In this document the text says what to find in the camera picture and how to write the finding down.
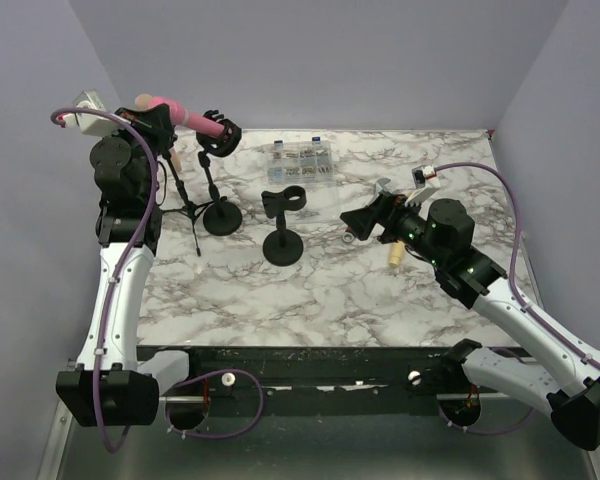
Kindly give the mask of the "pink microphone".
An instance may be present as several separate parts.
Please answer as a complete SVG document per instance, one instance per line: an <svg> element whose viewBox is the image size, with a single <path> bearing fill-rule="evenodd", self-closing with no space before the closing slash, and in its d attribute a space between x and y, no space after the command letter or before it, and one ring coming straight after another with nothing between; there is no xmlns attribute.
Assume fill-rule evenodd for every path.
<svg viewBox="0 0 600 480"><path fill-rule="evenodd" d="M183 105L174 100L154 96L147 104L149 109L159 105L166 105L168 107L171 123L175 126L186 127L192 131L210 136L214 139L221 137L221 134L224 130L224 126L222 124L203 117L195 112L190 112Z"/></svg>

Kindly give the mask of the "black tripod shock-mount stand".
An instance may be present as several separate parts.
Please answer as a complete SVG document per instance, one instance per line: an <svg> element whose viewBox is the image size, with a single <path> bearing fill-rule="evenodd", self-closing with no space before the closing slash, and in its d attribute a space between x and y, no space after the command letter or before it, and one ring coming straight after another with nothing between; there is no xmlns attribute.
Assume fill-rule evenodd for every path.
<svg viewBox="0 0 600 480"><path fill-rule="evenodd" d="M176 191L179 195L179 198L182 202L182 207L179 209L167 209L163 210L164 213L180 213L186 216L191 223L191 231L195 242L195 251L198 257L202 256L201 249L199 246L199 240L196 232L196 221L197 215L196 210L198 205L192 202L188 196L186 191L184 182L181 180L179 176L179 172L181 171L180 160L177 156L177 153L173 147L170 147L167 150L164 150L160 153L160 158L158 159L158 166L162 171L162 181L160 185L162 186L163 194L162 199L158 202L159 206L162 206L167 198L167 184L168 179L172 178L175 184Z"/></svg>

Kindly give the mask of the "beige microphone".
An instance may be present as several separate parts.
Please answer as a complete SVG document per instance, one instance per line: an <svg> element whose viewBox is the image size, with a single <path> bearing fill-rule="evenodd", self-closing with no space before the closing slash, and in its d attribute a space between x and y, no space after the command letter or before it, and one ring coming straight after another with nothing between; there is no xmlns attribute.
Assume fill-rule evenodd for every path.
<svg viewBox="0 0 600 480"><path fill-rule="evenodd" d="M148 110L149 109L149 103L150 101L153 99L153 96L150 94L140 94L135 98L135 107L137 110ZM182 171L182 165L181 165L181 160L180 157L178 155L178 153L176 152L176 150L174 148L171 148L169 150L169 153L171 155L171 162L174 166L174 169L177 173L180 173Z"/></svg>

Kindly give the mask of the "yellow microphone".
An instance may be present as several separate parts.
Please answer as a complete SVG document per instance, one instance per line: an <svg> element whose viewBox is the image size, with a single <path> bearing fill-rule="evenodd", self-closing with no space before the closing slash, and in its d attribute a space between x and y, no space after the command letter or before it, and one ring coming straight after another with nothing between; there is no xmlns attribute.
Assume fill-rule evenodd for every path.
<svg viewBox="0 0 600 480"><path fill-rule="evenodd" d="M391 268L397 268L401 265L406 253L405 245L402 242L392 244L388 257L388 265Z"/></svg>

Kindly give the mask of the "black round-base clip stand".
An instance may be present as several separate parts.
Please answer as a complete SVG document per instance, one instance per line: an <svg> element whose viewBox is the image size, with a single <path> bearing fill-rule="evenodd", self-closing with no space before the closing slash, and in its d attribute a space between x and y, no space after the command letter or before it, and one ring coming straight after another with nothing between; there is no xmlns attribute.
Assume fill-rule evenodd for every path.
<svg viewBox="0 0 600 480"><path fill-rule="evenodd" d="M275 266L293 265L301 258L304 243L296 232L287 228L285 213L297 212L305 207L306 191L299 185L291 185L281 192L263 191L261 199L266 216L276 221L276 230L264 240L264 257Z"/></svg>

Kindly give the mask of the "black shock-mount round-base stand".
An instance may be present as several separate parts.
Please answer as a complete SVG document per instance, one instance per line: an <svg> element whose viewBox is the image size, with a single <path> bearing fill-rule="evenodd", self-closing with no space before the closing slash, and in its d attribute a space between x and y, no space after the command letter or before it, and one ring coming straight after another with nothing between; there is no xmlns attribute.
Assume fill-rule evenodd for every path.
<svg viewBox="0 0 600 480"><path fill-rule="evenodd" d="M222 127L219 138L211 134L196 134L196 140L202 148L197 154L198 161L205 173L211 197L211 204L203 214L203 225L209 234L223 237L234 233L240 227L242 213L235 204L220 195L211 175L210 157L225 158L232 154L241 141L242 130L218 110L208 110L203 117Z"/></svg>

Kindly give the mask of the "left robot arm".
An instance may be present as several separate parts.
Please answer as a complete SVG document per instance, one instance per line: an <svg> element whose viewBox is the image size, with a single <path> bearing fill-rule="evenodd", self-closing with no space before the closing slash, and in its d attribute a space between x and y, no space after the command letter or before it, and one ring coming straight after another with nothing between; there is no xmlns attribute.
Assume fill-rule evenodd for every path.
<svg viewBox="0 0 600 480"><path fill-rule="evenodd" d="M162 225L156 158L173 146L175 131L165 105L99 116L108 130L89 157L101 193L99 286L85 343L74 367L59 372L56 392L83 427L149 425L162 395L171 388L192 394L202 380L183 351L137 356L140 307Z"/></svg>

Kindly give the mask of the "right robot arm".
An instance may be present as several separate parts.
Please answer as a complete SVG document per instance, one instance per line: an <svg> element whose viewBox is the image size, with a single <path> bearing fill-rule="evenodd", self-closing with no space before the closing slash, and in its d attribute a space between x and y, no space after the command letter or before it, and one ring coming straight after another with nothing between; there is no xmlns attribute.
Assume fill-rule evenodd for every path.
<svg viewBox="0 0 600 480"><path fill-rule="evenodd" d="M587 344L520 294L513 278L472 244L475 223L457 200L438 199L421 217L405 197L381 193L341 220L359 240L376 226L379 242L403 242L434 269L442 290L488 319L534 359L532 366L502 359L465 342L467 352L444 362L440 379L449 390L487 387L515 398L551 419L575 446L600 445L600 350Z"/></svg>

